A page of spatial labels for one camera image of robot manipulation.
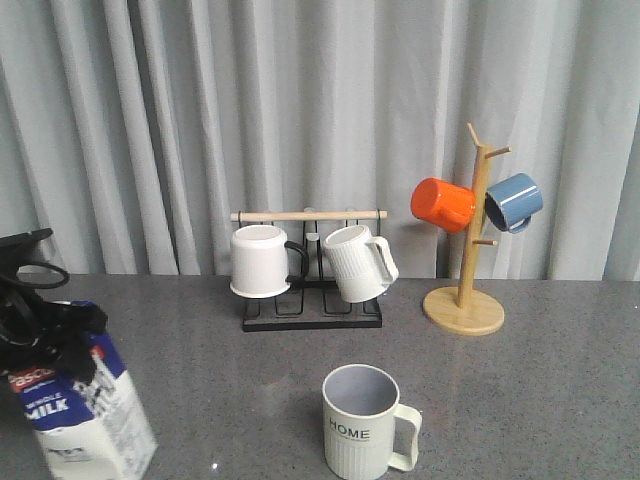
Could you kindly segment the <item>black gloved second hand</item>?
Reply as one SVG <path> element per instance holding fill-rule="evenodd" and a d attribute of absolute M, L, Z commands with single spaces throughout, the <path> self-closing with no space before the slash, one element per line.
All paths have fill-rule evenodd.
<path fill-rule="evenodd" d="M 91 302 L 27 301 L 12 293 L 1 302 L 1 370 L 43 367 L 89 383 L 96 372 L 89 336 L 103 334 L 106 324 Z"/>

